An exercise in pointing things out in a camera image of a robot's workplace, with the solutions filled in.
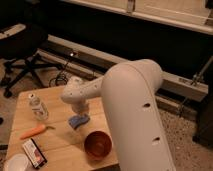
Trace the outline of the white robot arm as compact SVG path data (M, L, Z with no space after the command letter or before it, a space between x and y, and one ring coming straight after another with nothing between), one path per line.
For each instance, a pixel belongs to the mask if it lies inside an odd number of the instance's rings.
M93 81L70 78L61 99L84 114L88 99L101 98L122 171L176 171L155 100L162 82L153 60L121 62Z

